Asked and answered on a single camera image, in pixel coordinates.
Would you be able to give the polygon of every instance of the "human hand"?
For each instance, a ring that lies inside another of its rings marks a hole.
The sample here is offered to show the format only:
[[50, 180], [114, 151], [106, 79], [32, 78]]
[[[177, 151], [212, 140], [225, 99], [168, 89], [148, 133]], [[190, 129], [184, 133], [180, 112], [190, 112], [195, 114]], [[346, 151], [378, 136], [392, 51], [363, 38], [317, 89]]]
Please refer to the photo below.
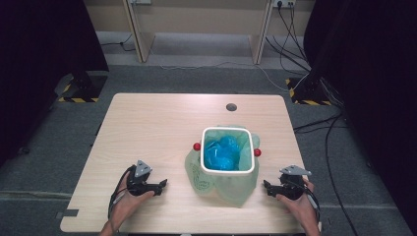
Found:
[[[303, 178], [303, 180], [307, 188], [313, 193], [314, 185], [307, 179]], [[287, 206], [288, 210], [294, 215], [298, 222], [300, 222], [301, 226], [306, 231], [307, 236], [320, 235], [316, 211], [313, 209], [313, 206], [305, 193], [298, 200], [294, 201], [289, 200], [281, 194], [277, 194], [276, 198]]]
[[126, 181], [129, 176], [129, 172], [124, 176], [118, 189], [118, 196], [116, 199], [121, 198], [117, 204], [115, 204], [111, 210], [110, 218], [104, 224], [101, 229], [100, 236], [113, 235], [120, 228], [122, 223], [129, 218], [138, 207], [147, 199], [150, 199], [154, 195], [154, 191], [148, 191], [140, 196], [133, 196], [126, 189]]

